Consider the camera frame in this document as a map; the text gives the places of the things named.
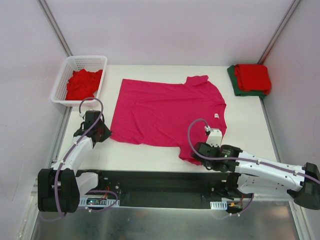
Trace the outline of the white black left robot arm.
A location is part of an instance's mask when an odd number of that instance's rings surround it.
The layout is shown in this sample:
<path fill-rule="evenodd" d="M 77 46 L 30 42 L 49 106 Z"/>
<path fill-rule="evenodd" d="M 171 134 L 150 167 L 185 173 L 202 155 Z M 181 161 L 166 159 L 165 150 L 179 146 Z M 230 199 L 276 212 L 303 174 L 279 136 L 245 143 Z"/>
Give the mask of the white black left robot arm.
<path fill-rule="evenodd" d="M 105 125 L 104 115 L 98 110 L 88 110 L 84 121 L 73 134 L 72 144 L 51 168 L 43 168 L 37 176 L 37 203 L 41 212 L 74 213 L 80 198 L 89 191 L 99 195 L 106 182 L 97 173 L 85 172 L 76 176 L 80 165 L 97 143 L 102 143 L 112 132 Z"/>

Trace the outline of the pink t shirt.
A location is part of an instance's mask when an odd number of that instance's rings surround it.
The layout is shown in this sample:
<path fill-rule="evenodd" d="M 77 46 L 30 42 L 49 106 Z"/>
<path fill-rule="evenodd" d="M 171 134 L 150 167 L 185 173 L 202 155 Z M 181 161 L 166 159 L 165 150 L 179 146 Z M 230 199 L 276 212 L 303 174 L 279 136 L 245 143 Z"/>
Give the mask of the pink t shirt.
<path fill-rule="evenodd" d="M 123 79 L 112 122 L 111 139 L 120 143 L 178 147 L 179 158 L 192 164 L 192 143 L 207 140 L 204 119 L 212 128 L 226 133 L 227 104 L 207 75 L 189 76 L 185 83 L 159 83 Z"/>

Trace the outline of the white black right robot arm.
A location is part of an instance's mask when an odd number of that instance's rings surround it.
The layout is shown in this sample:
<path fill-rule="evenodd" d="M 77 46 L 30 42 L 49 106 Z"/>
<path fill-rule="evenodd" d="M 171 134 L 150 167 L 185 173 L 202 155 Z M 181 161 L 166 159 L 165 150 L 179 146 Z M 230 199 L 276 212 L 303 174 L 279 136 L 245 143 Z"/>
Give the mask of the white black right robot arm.
<path fill-rule="evenodd" d="M 214 146 L 198 142 L 191 148 L 193 158 L 207 170 L 227 173 L 216 190 L 225 198 L 270 195 L 291 198 L 303 208 L 320 208 L 320 171 L 317 165 L 276 163 L 231 145 Z"/>

